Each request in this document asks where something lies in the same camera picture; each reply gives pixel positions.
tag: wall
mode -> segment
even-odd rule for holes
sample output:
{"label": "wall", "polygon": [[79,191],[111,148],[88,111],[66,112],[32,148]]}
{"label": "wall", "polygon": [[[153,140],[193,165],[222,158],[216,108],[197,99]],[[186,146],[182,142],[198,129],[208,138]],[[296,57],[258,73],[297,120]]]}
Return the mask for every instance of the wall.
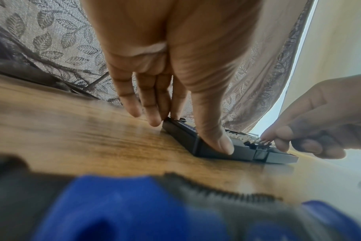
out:
{"label": "wall", "polygon": [[[325,79],[361,73],[361,0],[319,0],[281,111]],[[361,172],[361,150],[330,161]]]}

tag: table top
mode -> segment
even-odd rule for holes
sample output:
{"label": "table top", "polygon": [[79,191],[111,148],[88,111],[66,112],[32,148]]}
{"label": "table top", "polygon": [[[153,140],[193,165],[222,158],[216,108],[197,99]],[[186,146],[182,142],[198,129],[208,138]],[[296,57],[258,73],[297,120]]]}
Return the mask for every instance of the table top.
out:
{"label": "table top", "polygon": [[192,156],[161,127],[104,101],[0,76],[0,153],[37,172],[135,176],[177,172],[216,188],[361,214],[361,174],[299,155],[295,164]]}

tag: wood grain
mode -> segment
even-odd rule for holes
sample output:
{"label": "wood grain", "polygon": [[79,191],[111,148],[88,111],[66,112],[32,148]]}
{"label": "wood grain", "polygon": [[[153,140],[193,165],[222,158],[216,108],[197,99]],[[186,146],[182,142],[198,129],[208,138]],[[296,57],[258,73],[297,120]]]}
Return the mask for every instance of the wood grain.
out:
{"label": "wood grain", "polygon": [[177,172],[229,191],[273,194],[293,204],[318,199],[361,214],[361,174],[308,156],[291,165],[196,158],[161,127],[119,106],[1,76],[0,153],[19,155],[37,172]]}

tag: small black object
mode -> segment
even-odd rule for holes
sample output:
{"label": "small black object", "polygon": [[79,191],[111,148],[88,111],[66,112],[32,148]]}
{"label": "small black object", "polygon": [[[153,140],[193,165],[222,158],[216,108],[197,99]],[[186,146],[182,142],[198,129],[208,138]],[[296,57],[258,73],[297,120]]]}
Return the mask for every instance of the small black object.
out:
{"label": "small black object", "polygon": [[289,164],[298,161],[297,156],[281,152],[273,146],[250,142],[244,143],[243,141],[235,138],[231,138],[235,147],[235,151],[232,155],[219,153],[213,150],[199,137],[194,127],[187,125],[185,122],[185,119],[173,120],[171,118],[166,118],[163,121],[162,128],[194,156],[212,159],[277,164]]}

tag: human hand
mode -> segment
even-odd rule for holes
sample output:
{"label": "human hand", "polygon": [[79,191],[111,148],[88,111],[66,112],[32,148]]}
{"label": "human hand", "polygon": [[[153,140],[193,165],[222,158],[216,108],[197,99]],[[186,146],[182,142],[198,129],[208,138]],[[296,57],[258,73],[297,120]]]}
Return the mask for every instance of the human hand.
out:
{"label": "human hand", "polygon": [[361,149],[361,75],[318,83],[293,102],[262,135],[280,151],[289,142],[326,159]]}
{"label": "human hand", "polygon": [[[221,102],[248,49],[262,0],[82,0],[116,91],[135,117],[179,119],[191,92],[196,128],[217,151],[233,145]],[[136,74],[139,103],[132,85]],[[168,88],[171,76],[173,95]]]}

